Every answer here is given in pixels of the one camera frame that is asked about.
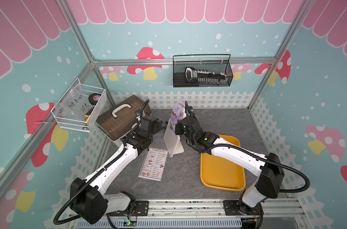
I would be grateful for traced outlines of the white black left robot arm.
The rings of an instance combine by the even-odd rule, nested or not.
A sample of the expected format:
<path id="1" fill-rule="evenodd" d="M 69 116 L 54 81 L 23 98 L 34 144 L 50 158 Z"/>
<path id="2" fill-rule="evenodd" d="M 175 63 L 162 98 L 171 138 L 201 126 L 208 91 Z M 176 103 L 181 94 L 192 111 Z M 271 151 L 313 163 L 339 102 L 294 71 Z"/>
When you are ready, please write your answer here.
<path id="1" fill-rule="evenodd" d="M 104 215 L 120 211 L 131 214 L 135 197 L 127 192 L 107 195 L 115 178 L 153 142 L 153 136 L 162 128 L 162 121 L 146 113 L 149 100 L 143 103 L 137 126 L 122 138 L 122 145 L 102 166 L 85 179 L 76 178 L 70 185 L 70 199 L 56 213 L 53 224 L 61 225 L 83 218 L 89 224 Z"/>

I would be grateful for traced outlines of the clear acrylic menu holder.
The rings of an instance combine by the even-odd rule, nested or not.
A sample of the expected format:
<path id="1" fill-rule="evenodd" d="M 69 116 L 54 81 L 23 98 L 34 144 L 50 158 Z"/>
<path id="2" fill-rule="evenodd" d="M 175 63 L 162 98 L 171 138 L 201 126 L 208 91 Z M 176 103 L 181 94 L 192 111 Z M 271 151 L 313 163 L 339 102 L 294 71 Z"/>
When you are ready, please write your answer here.
<path id="1" fill-rule="evenodd" d="M 173 157 L 176 154 L 184 153 L 184 148 L 180 141 L 180 136 L 175 134 L 174 130 L 171 129 L 171 125 L 172 122 L 171 119 L 169 119 L 164 135 L 164 141 L 169 156 Z"/>

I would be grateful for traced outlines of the restaurant special menu sheet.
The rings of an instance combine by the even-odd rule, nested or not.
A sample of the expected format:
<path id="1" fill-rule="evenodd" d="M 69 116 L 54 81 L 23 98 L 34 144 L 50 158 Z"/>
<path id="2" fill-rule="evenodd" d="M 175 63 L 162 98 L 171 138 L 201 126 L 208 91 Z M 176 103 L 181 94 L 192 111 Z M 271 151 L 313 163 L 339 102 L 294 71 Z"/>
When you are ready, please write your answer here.
<path id="1" fill-rule="evenodd" d="M 171 112 L 170 116 L 170 128 L 174 131 L 177 125 L 177 122 L 182 120 L 185 116 L 185 103 L 180 101 L 176 104 Z"/>

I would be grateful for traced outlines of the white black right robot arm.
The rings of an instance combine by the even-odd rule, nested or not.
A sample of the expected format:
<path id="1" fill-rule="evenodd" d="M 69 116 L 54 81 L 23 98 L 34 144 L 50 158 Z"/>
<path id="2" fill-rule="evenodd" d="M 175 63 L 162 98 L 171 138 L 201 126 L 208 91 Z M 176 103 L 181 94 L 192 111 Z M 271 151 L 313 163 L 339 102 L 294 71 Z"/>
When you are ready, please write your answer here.
<path id="1" fill-rule="evenodd" d="M 310 187 L 310 180 L 305 174 L 281 164 L 276 154 L 254 153 L 229 143 L 215 133 L 204 131 L 188 102 L 185 102 L 185 115 L 185 118 L 176 124 L 175 133 L 184 135 L 192 149 L 200 154 L 224 158 L 257 176 L 256 182 L 241 194 L 236 203 L 241 214 L 247 215 L 255 208 L 260 209 L 261 202 L 268 198 L 275 199 L 279 193 L 300 193 Z M 285 170 L 302 177 L 304 185 L 297 189 L 282 189 Z"/>

